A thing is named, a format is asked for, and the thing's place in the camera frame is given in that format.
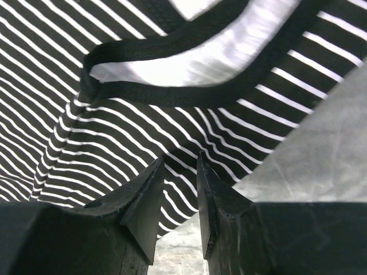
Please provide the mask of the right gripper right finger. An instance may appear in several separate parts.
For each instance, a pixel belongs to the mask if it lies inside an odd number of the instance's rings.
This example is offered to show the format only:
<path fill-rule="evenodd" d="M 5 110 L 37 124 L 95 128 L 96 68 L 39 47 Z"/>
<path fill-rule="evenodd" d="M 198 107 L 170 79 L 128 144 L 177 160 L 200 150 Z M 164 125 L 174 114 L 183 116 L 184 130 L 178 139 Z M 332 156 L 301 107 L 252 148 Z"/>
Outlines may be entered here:
<path fill-rule="evenodd" d="M 365 274 L 366 204 L 253 202 L 197 159 L 202 251 L 210 274 Z"/>

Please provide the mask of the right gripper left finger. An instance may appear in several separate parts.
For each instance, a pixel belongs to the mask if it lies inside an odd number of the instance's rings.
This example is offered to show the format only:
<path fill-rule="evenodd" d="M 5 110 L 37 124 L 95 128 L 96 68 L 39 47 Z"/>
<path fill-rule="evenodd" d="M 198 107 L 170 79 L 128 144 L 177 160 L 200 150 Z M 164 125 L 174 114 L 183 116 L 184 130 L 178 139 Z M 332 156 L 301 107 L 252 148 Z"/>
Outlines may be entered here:
<path fill-rule="evenodd" d="M 146 274 L 153 264 L 164 162 L 82 208 L 1 204 L 2 274 Z"/>

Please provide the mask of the black white striped tank top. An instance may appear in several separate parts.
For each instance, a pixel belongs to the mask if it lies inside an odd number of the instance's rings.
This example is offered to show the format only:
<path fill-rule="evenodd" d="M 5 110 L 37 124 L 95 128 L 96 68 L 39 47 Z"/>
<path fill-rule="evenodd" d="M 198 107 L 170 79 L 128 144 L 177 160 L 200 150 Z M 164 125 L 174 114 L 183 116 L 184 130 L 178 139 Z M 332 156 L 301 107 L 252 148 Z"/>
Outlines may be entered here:
<path fill-rule="evenodd" d="M 366 58 L 365 1 L 2 1 L 1 201 L 72 208 L 165 160 L 158 236 Z"/>

